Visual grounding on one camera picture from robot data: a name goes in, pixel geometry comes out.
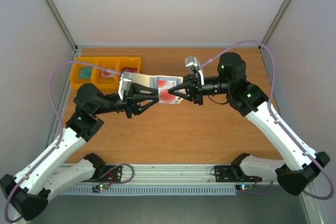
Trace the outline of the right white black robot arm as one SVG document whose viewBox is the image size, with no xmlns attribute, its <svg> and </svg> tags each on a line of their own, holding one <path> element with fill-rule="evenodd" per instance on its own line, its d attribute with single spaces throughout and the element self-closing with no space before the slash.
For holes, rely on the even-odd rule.
<svg viewBox="0 0 336 224">
<path fill-rule="evenodd" d="M 205 77 L 194 56 L 185 59 L 190 71 L 169 94 L 202 105 L 204 96 L 224 94 L 227 103 L 254 124 L 280 153 L 282 159 L 257 158 L 242 153 L 231 162 L 236 181 L 256 176 L 277 182 L 287 193 L 298 196 L 329 163 L 326 152 L 316 152 L 288 126 L 276 112 L 263 90 L 247 81 L 246 63 L 241 56 L 227 52 L 220 56 L 218 75 Z"/>
</svg>

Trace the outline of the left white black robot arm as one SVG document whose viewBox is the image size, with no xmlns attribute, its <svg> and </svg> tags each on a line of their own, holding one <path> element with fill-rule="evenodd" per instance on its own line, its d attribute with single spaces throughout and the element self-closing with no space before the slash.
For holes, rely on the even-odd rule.
<svg viewBox="0 0 336 224">
<path fill-rule="evenodd" d="M 159 100 L 158 90 L 129 82 L 126 89 L 105 95 L 94 84 L 83 84 L 74 99 L 76 110 L 55 140 L 27 167 L 16 175 L 1 178 L 1 191 L 9 207 L 26 221 L 40 215 L 48 203 L 67 188 L 84 181 L 100 181 L 105 177 L 105 162 L 96 154 L 86 155 L 79 163 L 57 173 L 56 170 L 77 149 L 84 146 L 100 130 L 104 122 L 97 116 L 125 112 L 128 118 L 139 115 Z"/>
</svg>

